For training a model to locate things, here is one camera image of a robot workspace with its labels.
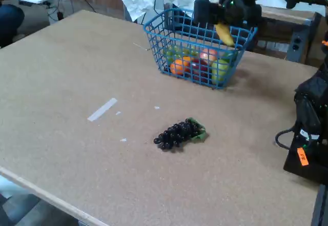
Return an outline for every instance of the orange label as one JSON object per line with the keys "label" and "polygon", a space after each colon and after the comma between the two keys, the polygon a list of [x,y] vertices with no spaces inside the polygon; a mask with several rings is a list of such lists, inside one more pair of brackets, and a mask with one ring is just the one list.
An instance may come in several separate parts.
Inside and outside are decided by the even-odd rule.
{"label": "orange label", "polygon": [[309,164],[308,159],[306,158],[303,148],[297,149],[299,160],[301,161],[302,166],[307,166]]}

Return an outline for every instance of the banana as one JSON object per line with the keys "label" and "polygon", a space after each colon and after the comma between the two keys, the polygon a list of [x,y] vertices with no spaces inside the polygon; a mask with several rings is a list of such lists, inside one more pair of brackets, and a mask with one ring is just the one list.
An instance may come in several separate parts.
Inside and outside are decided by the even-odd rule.
{"label": "banana", "polygon": [[228,25],[218,23],[215,25],[216,33],[220,39],[228,46],[234,45],[234,40],[230,34],[230,29]]}

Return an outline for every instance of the grapes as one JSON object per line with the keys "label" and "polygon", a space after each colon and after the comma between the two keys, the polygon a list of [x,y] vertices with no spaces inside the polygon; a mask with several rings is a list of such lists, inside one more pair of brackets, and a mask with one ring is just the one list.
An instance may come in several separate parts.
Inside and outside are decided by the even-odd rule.
{"label": "grapes", "polygon": [[199,133],[199,124],[187,118],[184,122],[175,124],[159,134],[158,138],[154,139],[154,143],[162,150],[170,150],[173,147],[179,148],[183,141],[190,140]]}

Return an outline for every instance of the person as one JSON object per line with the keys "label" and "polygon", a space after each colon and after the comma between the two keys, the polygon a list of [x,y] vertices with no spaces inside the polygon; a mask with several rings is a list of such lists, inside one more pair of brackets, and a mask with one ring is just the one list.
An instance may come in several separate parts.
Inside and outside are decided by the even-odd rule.
{"label": "person", "polygon": [[17,29],[24,20],[24,12],[14,5],[2,5],[0,0],[0,47],[13,42]]}

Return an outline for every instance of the green apple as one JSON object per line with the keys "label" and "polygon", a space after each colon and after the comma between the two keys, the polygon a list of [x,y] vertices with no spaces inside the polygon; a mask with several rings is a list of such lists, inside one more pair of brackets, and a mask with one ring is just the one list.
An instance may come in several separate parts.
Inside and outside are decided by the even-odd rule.
{"label": "green apple", "polygon": [[225,60],[226,62],[230,63],[231,59],[231,66],[234,65],[234,62],[238,56],[239,52],[238,51],[233,51],[233,52],[226,52],[221,59]]}
{"label": "green apple", "polygon": [[217,85],[219,82],[223,81],[224,76],[229,71],[229,62],[223,59],[215,61],[212,63],[212,84]]}

